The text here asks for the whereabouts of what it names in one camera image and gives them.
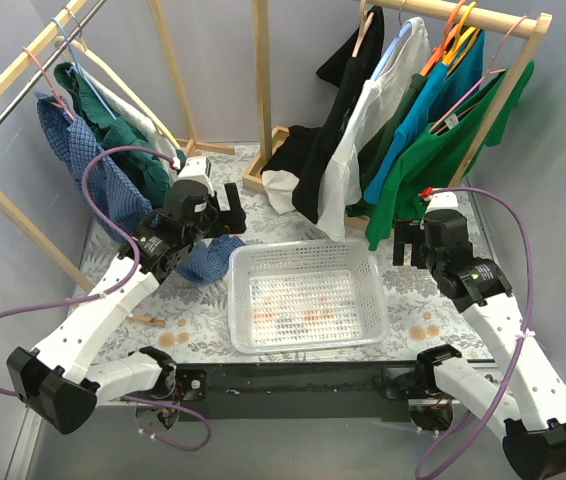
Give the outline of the bright green t shirt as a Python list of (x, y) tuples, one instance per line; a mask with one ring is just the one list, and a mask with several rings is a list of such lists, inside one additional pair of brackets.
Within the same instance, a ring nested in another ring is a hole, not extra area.
[(446, 187), (469, 149), (488, 107), (503, 83), (500, 72), (480, 91), (467, 98), (454, 114), (456, 126), (440, 134), (433, 133), (433, 123), (416, 125), (419, 133), (409, 143), (409, 131), (398, 129), (377, 176), (364, 191), (369, 223), (365, 237), (375, 251), (390, 237), (396, 220), (415, 220), (425, 212), (419, 194), (428, 187)]

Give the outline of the white plastic basket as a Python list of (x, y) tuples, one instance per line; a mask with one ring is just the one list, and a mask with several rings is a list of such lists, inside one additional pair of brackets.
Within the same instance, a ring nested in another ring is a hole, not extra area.
[(247, 355), (365, 346), (389, 332), (378, 264), (358, 239), (240, 247), (227, 296), (231, 342)]

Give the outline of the teal blue t shirt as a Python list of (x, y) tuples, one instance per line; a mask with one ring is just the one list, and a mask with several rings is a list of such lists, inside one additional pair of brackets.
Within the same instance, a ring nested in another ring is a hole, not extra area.
[(426, 77), (412, 76), (394, 115), (358, 155), (363, 202), (379, 202), (381, 187), (399, 155), (479, 79), (484, 40), (484, 33), (477, 30), (462, 41), (464, 49), (453, 56), (450, 66), (439, 63)]

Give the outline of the pink wire hanger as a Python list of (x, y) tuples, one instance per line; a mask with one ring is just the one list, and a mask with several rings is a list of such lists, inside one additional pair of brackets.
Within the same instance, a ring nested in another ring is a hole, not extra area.
[(494, 55), (491, 58), (491, 61), (488, 65), (488, 68), (485, 70), (485, 72), (482, 74), (482, 76), (477, 80), (477, 82), (462, 96), (459, 98), (459, 100), (452, 105), (446, 112), (444, 115), (442, 115), (430, 128), (429, 132), (433, 133), (436, 128), (438, 127), (439, 124), (444, 123), (446, 121), (446, 119), (449, 116), (454, 115), (454, 111), (457, 107), (459, 107), (467, 98), (471, 97), (472, 94), (477, 91), (479, 89), (479, 87), (481, 86), (482, 82), (485, 80), (485, 78), (489, 75), (494, 75), (494, 74), (498, 74), (503, 72), (503, 69), (495, 69), (495, 63), (496, 60), (500, 54), (500, 51), (504, 45), (504, 43), (506, 42), (507, 38), (516, 30), (517, 27), (519, 27), (526, 19), (528, 18), (527, 15), (523, 15), (512, 27), (510, 27), (507, 32), (503, 35), (496, 51), (494, 52)]

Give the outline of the yellow hanger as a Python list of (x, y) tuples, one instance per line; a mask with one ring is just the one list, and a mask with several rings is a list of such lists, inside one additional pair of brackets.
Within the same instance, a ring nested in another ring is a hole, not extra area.
[(456, 30), (454, 34), (454, 41), (450, 49), (442, 57), (442, 63), (449, 66), (456, 56), (458, 55), (461, 48), (476, 35), (477, 29), (475, 27), (466, 28), (466, 21), (472, 10), (476, 7), (477, 2), (473, 1), (469, 4), (466, 11), (463, 13), (461, 19), (456, 25)]

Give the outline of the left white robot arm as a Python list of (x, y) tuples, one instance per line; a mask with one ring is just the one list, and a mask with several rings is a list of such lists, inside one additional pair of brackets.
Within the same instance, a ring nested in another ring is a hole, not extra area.
[(17, 397), (61, 434), (76, 431), (95, 408), (128, 394), (174, 398), (177, 364), (155, 347), (97, 365), (104, 343), (132, 310), (182, 265), (203, 239), (246, 230), (238, 188), (224, 186), (229, 207), (194, 180), (181, 180), (161, 209), (144, 216), (132, 243), (119, 248), (97, 284), (96, 298), (79, 305), (32, 350), (16, 348), (7, 369)]

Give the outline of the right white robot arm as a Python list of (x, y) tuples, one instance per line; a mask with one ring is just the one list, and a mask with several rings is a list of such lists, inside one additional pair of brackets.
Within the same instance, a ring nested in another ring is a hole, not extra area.
[(459, 350), (443, 345), (418, 354), (417, 389), (427, 397), (445, 393), (457, 399), (501, 442), (519, 478), (566, 474), (566, 383), (534, 338), (502, 270), (475, 256), (466, 218), (439, 209), (421, 221), (401, 220), (395, 264), (402, 264), (406, 246), (412, 248), (412, 265), (429, 271), (502, 374), (494, 384)]

